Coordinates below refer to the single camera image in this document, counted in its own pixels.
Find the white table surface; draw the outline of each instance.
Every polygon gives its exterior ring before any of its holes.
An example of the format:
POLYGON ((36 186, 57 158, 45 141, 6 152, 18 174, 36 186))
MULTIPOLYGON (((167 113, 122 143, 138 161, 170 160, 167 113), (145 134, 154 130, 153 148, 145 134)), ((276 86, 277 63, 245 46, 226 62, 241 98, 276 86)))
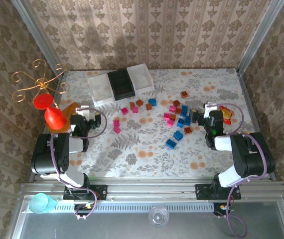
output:
MULTIPOLYGON (((64 75, 71 89, 62 95, 60 108, 63 110, 72 102, 93 107, 88 78, 106 71, 73 71, 64 75)), ((145 177, 145 176, 192 176, 212 177, 233 164, 231 152, 213 151, 207 147, 205 130, 202 126, 191 124, 193 133, 185 135, 183 128, 166 126, 163 114, 169 112, 174 100, 179 100, 189 109, 203 109, 203 103, 233 103, 244 112, 245 122, 242 131, 253 131, 253 125, 245 103, 235 69, 191 69, 191 70, 150 70, 155 91, 136 95, 120 101, 97 107, 107 115, 108 125, 104 134, 91 139, 85 153, 71 154, 70 164, 89 177, 145 177), (189 96, 182 98, 180 92, 189 96), (147 111, 145 105, 150 98, 156 98, 157 106, 147 111), (130 102, 141 99, 144 105, 138 114, 130 111, 130 102), (121 108, 127 107, 129 113, 123 115, 121 108), (113 131, 113 119, 120 119, 121 133, 113 131), (180 130, 183 139, 175 149, 165 143, 180 130)), ((235 112, 232 124, 224 124, 224 132, 235 130, 241 120, 235 112)), ((89 135, 100 132, 91 130, 89 135)))

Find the light blue cup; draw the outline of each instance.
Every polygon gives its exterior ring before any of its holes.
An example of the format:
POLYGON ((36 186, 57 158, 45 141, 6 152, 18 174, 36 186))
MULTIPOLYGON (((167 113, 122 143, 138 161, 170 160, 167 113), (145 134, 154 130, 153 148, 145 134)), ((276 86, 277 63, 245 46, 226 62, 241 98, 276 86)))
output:
POLYGON ((56 207, 56 202, 44 193, 35 195, 29 204, 33 213, 50 213, 56 207))

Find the pink cube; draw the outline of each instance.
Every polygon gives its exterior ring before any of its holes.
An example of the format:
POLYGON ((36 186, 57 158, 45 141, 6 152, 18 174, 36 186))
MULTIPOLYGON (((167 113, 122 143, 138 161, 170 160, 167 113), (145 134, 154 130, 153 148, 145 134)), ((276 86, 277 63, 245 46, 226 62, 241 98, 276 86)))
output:
POLYGON ((164 119, 169 120, 170 119, 170 113, 164 113, 164 119))
POLYGON ((123 115, 126 115, 127 113, 129 113, 128 109, 127 108, 123 108, 121 109, 123 115))
POLYGON ((137 106, 132 107, 132 112, 133 113, 138 113, 139 112, 139 108, 137 106))
POLYGON ((170 112, 173 112, 173 113, 175 113, 175 110, 176 110, 176 107, 175 106, 170 106, 170 112))
POLYGON ((118 119, 117 119, 117 120, 114 120, 114 121, 113 121, 113 126, 114 126, 114 127, 119 127, 119 126, 120 126, 120 120, 118 120, 118 119))
POLYGON ((166 125, 169 126, 169 127, 172 127, 173 124, 174 124, 174 121, 171 120, 171 119, 169 119, 169 120, 167 121, 167 123, 166 123, 166 125))
POLYGON ((113 128, 114 132, 119 134, 121 132, 120 128, 119 127, 114 127, 113 128))

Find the blue cube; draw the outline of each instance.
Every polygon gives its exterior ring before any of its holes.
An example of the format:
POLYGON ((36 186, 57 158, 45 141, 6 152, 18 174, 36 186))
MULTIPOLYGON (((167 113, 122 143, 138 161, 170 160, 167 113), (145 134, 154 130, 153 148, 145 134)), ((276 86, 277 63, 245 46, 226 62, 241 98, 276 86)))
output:
POLYGON ((181 116, 186 117, 187 116, 187 109, 188 106, 182 106, 181 116))
POLYGON ((180 141, 181 139, 183 139, 183 135, 180 131, 176 131, 174 134, 173 134, 174 138, 177 140, 177 141, 180 141))
POLYGON ((179 119, 178 119, 178 122, 177 122, 177 126, 182 128, 183 125, 184 125, 184 120, 181 119, 181 118, 179 118, 179 119))
POLYGON ((176 146, 176 143, 173 140, 168 139, 167 142, 166 142, 166 146, 174 149, 174 147, 176 146))
POLYGON ((191 125, 191 118, 190 116, 186 116, 184 119, 184 124, 190 126, 191 125))
POLYGON ((156 106, 156 99, 149 99, 148 103, 152 106, 156 106))

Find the beige wallpaper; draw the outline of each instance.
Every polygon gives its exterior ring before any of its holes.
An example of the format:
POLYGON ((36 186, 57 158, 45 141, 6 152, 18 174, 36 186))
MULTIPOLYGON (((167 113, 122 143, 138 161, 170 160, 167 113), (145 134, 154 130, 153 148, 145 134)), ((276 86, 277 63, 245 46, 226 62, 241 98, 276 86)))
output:
POLYGON ((9 225, 20 184, 29 180, 31 154, 44 128, 31 94, 19 104, 11 98, 16 89, 32 82, 14 84, 10 77, 17 70, 38 76, 40 72, 33 71, 31 64, 41 57, 11 2, 0 0, 0 238, 9 225))
POLYGON ((261 131, 284 180, 284 6, 246 71, 261 131))
POLYGON ((237 67, 269 0, 25 0, 69 69, 237 67))

